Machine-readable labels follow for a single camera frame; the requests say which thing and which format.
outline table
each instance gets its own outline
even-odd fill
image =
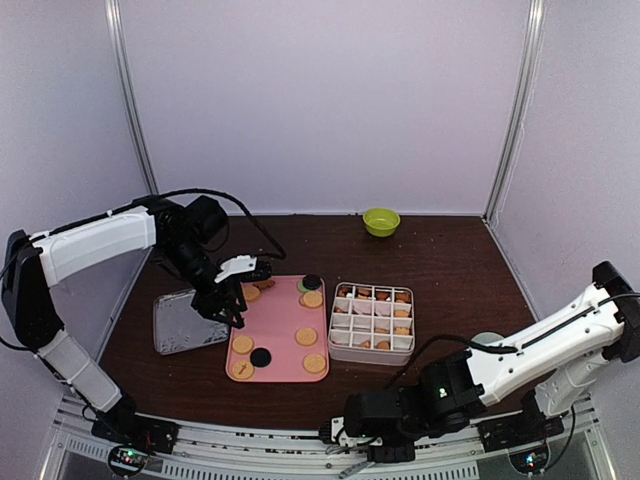
[[[342,281],[411,288],[417,345],[437,333],[471,338],[495,331],[507,336],[533,322],[480,218],[405,216],[398,232],[386,239],[368,235],[355,215],[260,220],[288,253],[285,261],[273,262],[274,274],[316,273],[328,293]],[[260,248],[270,246],[245,218],[234,217],[229,242],[212,258]],[[341,415],[349,394],[380,389],[396,371],[332,361],[329,375],[318,383],[242,384],[225,374],[226,344],[162,356],[153,345],[153,302],[185,288],[148,262],[102,357],[102,367],[133,396],[142,413],[223,425],[315,429]],[[420,367],[459,348],[435,344],[398,384],[415,383]],[[518,395],[513,397],[491,412],[517,409]]]

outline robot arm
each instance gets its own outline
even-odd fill
[[[101,416],[104,421],[97,427],[107,426],[103,435],[109,439],[118,440],[114,436],[118,434],[135,444],[142,438],[140,448],[148,449],[150,437],[166,437],[164,432],[173,427],[158,425],[162,422],[149,425],[135,415],[133,400],[65,330],[49,289],[92,265],[155,247],[193,286],[192,307],[202,317],[242,328],[241,312],[247,307],[240,282],[266,279],[271,269],[248,255],[220,266],[208,259],[202,245],[227,221],[224,210],[209,197],[198,197],[183,207],[152,196],[52,232],[28,236],[18,231],[9,238],[2,302],[16,336]],[[166,443],[155,442],[153,449],[169,450]]]
[[[525,395],[523,412],[478,424],[486,451],[510,448],[562,433],[559,415],[610,361],[640,355],[640,303],[608,262],[594,268],[594,283],[550,317],[493,347],[454,353],[424,367],[417,385],[361,393],[347,399],[327,439],[343,447],[369,438],[369,461],[415,458],[413,443],[461,430],[470,420],[540,376],[555,373]]]

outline yellow-green bowl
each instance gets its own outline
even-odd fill
[[[372,208],[362,216],[364,226],[374,237],[393,235],[400,225],[400,215],[388,208]]]

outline white wall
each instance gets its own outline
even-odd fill
[[[102,0],[0,2],[0,255],[17,229],[53,228],[144,193]],[[97,353],[139,262],[122,257],[55,292],[69,331]],[[0,334],[15,343],[4,310]],[[0,479],[35,478],[62,389],[29,354],[0,347]]]
[[[121,9],[161,190],[219,188],[262,213],[483,213],[527,0]]]
[[[640,289],[640,3],[549,2],[500,242],[539,316],[611,260]],[[622,478],[637,478],[640,362],[594,389]]]

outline black disc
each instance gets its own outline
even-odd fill
[[[317,290],[322,286],[322,279],[318,275],[306,275],[302,279],[302,286],[307,290]]]
[[[264,368],[271,363],[271,352],[266,348],[256,348],[249,357],[251,364],[257,368]]]

